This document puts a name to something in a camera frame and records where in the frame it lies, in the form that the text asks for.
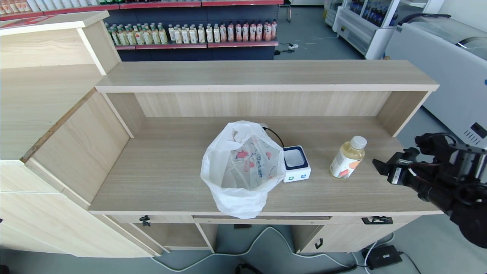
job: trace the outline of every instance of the white plastic bag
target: white plastic bag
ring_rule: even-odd
[[[284,151],[257,123],[229,123],[207,148],[201,179],[221,212],[255,218],[267,193],[284,179]]]

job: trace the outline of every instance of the wooden panel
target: wooden panel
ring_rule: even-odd
[[[17,164],[0,160],[0,191],[1,192],[38,192],[59,193],[62,188],[55,189],[35,175],[20,160]]]
[[[140,235],[133,226],[118,223],[107,215],[95,215],[95,217],[108,227],[112,228],[114,232],[119,233],[147,253],[152,254],[153,256],[160,256],[162,254],[162,248],[154,244],[149,238],[138,237]]]
[[[78,28],[77,31],[101,75],[106,75],[120,63],[120,56],[103,21],[86,28]]]
[[[293,242],[296,252],[299,253],[305,247],[317,232],[321,229],[320,225],[293,225]]]
[[[136,93],[147,117],[376,116],[390,92]]]
[[[212,224],[260,224],[260,225],[309,225],[327,224],[329,216],[257,216],[253,219],[238,219],[229,216],[195,216],[196,223]]]
[[[123,62],[96,85],[99,92],[115,93],[427,92],[437,87],[434,80],[405,60]]]
[[[66,254],[62,250],[18,232],[5,223],[0,225],[0,246],[14,250]]]
[[[404,92],[389,96],[377,117],[387,132],[396,137],[431,92]]]
[[[121,223],[141,223],[140,217],[144,215],[111,215],[112,218]],[[191,215],[149,215],[150,223],[193,223],[194,219]]]
[[[362,217],[371,219],[373,216],[333,216],[328,224],[363,224]],[[392,216],[393,222],[407,224],[421,217],[421,215]]]
[[[113,112],[133,138],[139,132],[146,118],[135,95],[133,93],[103,93],[103,96],[107,99],[108,104],[111,104],[110,107]]]
[[[95,93],[32,158],[90,203],[128,139],[102,95]]]
[[[154,251],[156,256],[160,256],[163,253],[162,247],[157,245],[151,238],[147,237],[146,234],[140,232],[136,227],[132,226],[132,224],[128,223],[119,223],[118,224],[121,228],[125,231],[130,233],[133,237],[135,237],[138,241],[142,242],[145,246],[149,247],[151,250]]]
[[[216,251],[216,234],[218,231],[217,224],[196,224],[196,227],[200,231],[203,239],[210,248],[212,253]]]
[[[63,194],[0,195],[3,223],[59,250],[79,257],[153,256]]]
[[[2,69],[1,159],[24,156],[100,79],[95,65]]]
[[[379,175],[372,159],[387,160],[403,147],[376,117],[245,119],[266,123],[285,146],[303,146],[312,169],[308,180],[277,185],[261,216],[441,214],[434,205],[418,202],[416,192],[393,186]],[[241,118],[148,118],[137,137],[127,143],[90,211],[223,215],[201,180],[201,159],[225,125],[238,120]],[[336,179],[329,166],[339,147],[355,135],[368,141],[365,159],[349,179]]]
[[[357,252],[405,225],[325,225],[301,252]],[[319,245],[320,238],[323,245],[317,249],[315,243]]]
[[[156,243],[170,250],[208,250],[195,224],[133,224]]]
[[[94,64],[75,29],[8,35],[0,48],[2,69]]]

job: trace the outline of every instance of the bottle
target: bottle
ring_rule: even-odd
[[[198,40],[200,41],[200,43],[204,43],[206,40],[205,40],[205,30],[203,29],[203,26],[199,26],[198,27]]]
[[[226,27],[225,24],[220,23],[220,41],[226,42]]]
[[[135,35],[135,40],[137,41],[137,45],[143,45],[144,44],[144,36],[142,34],[142,28],[140,28],[140,24],[133,26],[133,31],[134,31],[134,35]]]
[[[248,42],[248,24],[245,22],[242,26],[242,41]]]
[[[250,33],[250,37],[249,37],[249,41],[250,42],[255,42],[255,32],[256,32],[256,25],[254,23],[254,21],[252,21],[252,23],[250,24],[250,28],[249,28],[249,33]]]
[[[127,38],[127,33],[122,29],[121,26],[118,26],[117,30],[118,30],[118,38],[120,39],[120,43],[123,46],[128,45],[129,44],[129,40]]]
[[[161,39],[159,38],[159,30],[155,28],[155,25],[150,26],[150,30],[152,32],[152,40],[154,41],[154,44],[160,45]]]
[[[255,33],[255,41],[260,42],[262,41],[262,22],[259,21],[257,24],[256,28],[256,33]]]
[[[272,21],[271,24],[271,39],[275,39],[277,37],[277,22],[276,20]]]
[[[34,0],[27,0],[27,3],[29,4],[29,7],[33,12],[39,12],[39,6],[37,5],[36,1]]]
[[[46,4],[47,10],[56,10],[53,0],[44,0],[44,4]]]
[[[183,27],[181,30],[181,34],[183,35],[183,43],[189,44],[189,33],[187,32],[186,27]]]
[[[215,43],[220,42],[220,28],[218,27],[218,24],[215,24],[213,27],[213,38],[215,39]]]
[[[367,140],[362,136],[354,136],[350,142],[344,143],[333,160],[330,171],[337,178],[348,178],[364,159],[364,148]]]
[[[179,32],[179,29],[174,29],[174,41],[176,42],[176,44],[183,43],[183,36]]]
[[[240,25],[240,21],[237,21],[237,25],[235,26],[235,39],[237,42],[242,42],[242,26]]]
[[[172,25],[168,25],[168,31],[169,31],[169,38],[171,38],[171,41],[176,41],[174,38],[174,28]]]
[[[168,43],[168,36],[166,34],[166,30],[162,26],[162,23],[159,23],[157,25],[157,28],[159,29],[159,38],[161,39],[161,44],[167,44]]]
[[[111,30],[112,30],[112,39],[113,42],[115,43],[115,46],[120,46],[121,43],[120,43],[120,39],[118,38],[117,30],[114,27],[112,27]]]
[[[210,24],[206,26],[206,39],[208,40],[208,43],[213,43],[213,29]]]
[[[44,1],[36,0],[36,4],[41,11],[47,11],[47,7],[46,7],[46,4],[44,4]]]
[[[133,34],[133,29],[129,27],[128,25],[125,26],[125,31],[127,32],[127,40],[129,41],[130,45],[135,45],[137,43],[137,40],[135,39],[135,35]]]
[[[235,41],[235,35],[233,34],[233,24],[232,21],[228,24],[228,41],[229,42],[234,42]]]
[[[266,22],[266,25],[265,25],[265,41],[266,42],[270,42],[272,40],[271,38],[272,36],[272,25],[269,24],[268,22]]]

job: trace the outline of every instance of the cabinet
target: cabinet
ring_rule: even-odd
[[[337,216],[321,226],[293,226],[295,247],[300,253],[356,252],[418,217],[397,216],[392,224],[367,225],[358,216]]]

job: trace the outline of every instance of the white cable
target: white cable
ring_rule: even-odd
[[[377,244],[377,241],[375,241],[375,243],[372,245],[372,247],[367,252],[367,255],[365,255],[365,265],[367,265],[367,259],[369,258],[370,251],[372,251],[372,249],[374,249],[374,247],[375,247],[376,244]],[[366,267],[364,267],[364,269],[365,269],[365,272],[367,272],[368,274],[370,274],[369,270]]]
[[[293,255],[295,255],[295,256],[298,256],[298,257],[301,257],[301,258],[316,258],[316,257],[320,257],[320,256],[325,256],[325,257],[327,257],[328,259],[330,259],[332,262],[334,262],[334,263],[338,264],[339,266],[342,266],[342,267],[347,267],[347,268],[352,267],[352,266],[344,265],[344,264],[341,264],[341,263],[337,262],[335,259],[331,258],[331,257],[330,257],[328,254],[325,254],[325,253],[320,253],[320,254],[316,254],[316,255],[310,255],[310,256],[305,256],[305,255],[300,255],[300,254],[296,254],[296,253],[294,253],[294,252],[292,251],[292,249],[291,249],[291,246],[290,246],[290,245],[289,245],[289,243],[286,241],[286,238],[284,237],[284,235],[282,235],[282,233],[281,233],[281,232],[279,232],[277,229],[273,228],[272,226],[266,227],[264,230],[262,230],[262,232],[261,232],[261,233],[260,233],[260,234],[259,234],[259,235],[258,235],[258,236],[255,238],[255,239],[254,239],[254,241],[252,242],[252,244],[250,245],[250,247],[249,247],[249,248],[247,249],[247,251],[245,251],[244,253],[238,253],[238,254],[213,253],[213,254],[209,254],[208,256],[206,256],[206,257],[204,257],[204,258],[200,259],[199,261],[197,261],[197,262],[195,262],[195,263],[193,263],[193,264],[191,264],[191,265],[189,265],[189,266],[187,266],[187,267],[185,267],[185,268],[182,268],[182,269],[174,269],[174,268],[171,268],[171,267],[169,267],[169,266],[165,265],[163,262],[160,262],[160,261],[156,260],[154,257],[152,257],[151,259],[152,259],[154,262],[156,262],[156,263],[158,263],[158,264],[162,265],[163,267],[165,267],[165,268],[167,268],[167,269],[169,269],[169,270],[171,270],[171,271],[174,271],[174,272],[183,272],[183,271],[185,271],[185,270],[187,270],[187,269],[190,269],[190,268],[192,268],[193,266],[195,266],[195,265],[197,265],[197,264],[201,263],[202,261],[204,261],[204,260],[206,260],[206,259],[208,259],[208,258],[210,258],[210,257],[212,257],[212,256],[215,256],[215,255],[220,255],[220,256],[242,256],[242,255],[245,255],[245,254],[247,254],[247,253],[249,253],[249,252],[250,252],[250,250],[251,250],[251,249],[252,249],[252,247],[254,246],[255,242],[257,242],[257,240],[258,240],[258,239],[259,239],[259,238],[262,236],[262,234],[264,234],[264,232],[266,232],[266,231],[267,231],[267,230],[269,230],[269,229],[274,230],[275,232],[277,232],[277,233],[278,233],[278,234],[279,234],[279,235],[280,235],[280,236],[281,236],[281,237],[284,239],[284,242],[286,243],[287,247],[289,248],[289,251],[291,251],[291,253],[292,253]]]

